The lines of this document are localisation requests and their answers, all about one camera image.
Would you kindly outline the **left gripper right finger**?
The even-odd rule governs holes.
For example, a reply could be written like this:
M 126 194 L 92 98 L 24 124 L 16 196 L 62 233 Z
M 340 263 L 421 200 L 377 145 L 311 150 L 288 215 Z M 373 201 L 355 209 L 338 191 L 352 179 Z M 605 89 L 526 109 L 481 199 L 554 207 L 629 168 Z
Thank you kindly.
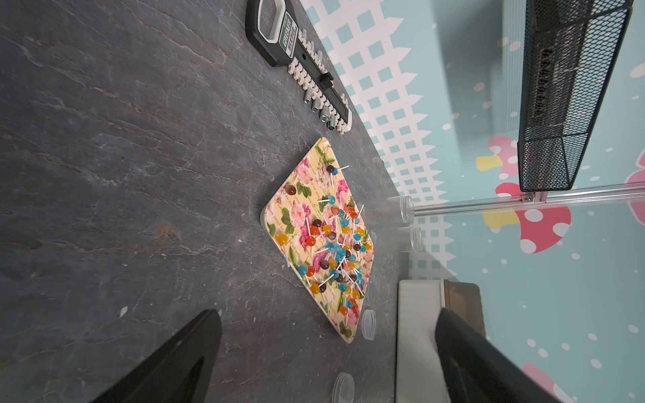
M 452 402 L 556 402 L 456 313 L 438 315 L 435 340 Z

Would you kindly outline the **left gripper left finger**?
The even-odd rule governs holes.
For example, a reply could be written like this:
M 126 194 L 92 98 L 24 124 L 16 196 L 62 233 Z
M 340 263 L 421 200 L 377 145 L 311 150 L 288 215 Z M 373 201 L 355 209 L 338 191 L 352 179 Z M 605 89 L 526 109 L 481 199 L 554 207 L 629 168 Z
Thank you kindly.
M 205 401 L 222 334 L 218 312 L 200 312 L 151 356 L 94 401 Z

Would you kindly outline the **clear candy jar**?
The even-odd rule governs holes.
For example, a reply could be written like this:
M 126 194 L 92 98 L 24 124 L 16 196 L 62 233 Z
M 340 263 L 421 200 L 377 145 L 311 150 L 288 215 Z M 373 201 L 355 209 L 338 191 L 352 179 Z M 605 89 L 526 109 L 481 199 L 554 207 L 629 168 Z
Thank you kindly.
M 423 252 L 423 231 L 418 227 L 398 228 L 398 250 L 401 252 Z
M 415 218 L 415 206 L 411 196 L 392 196 L 387 199 L 396 223 L 406 226 Z

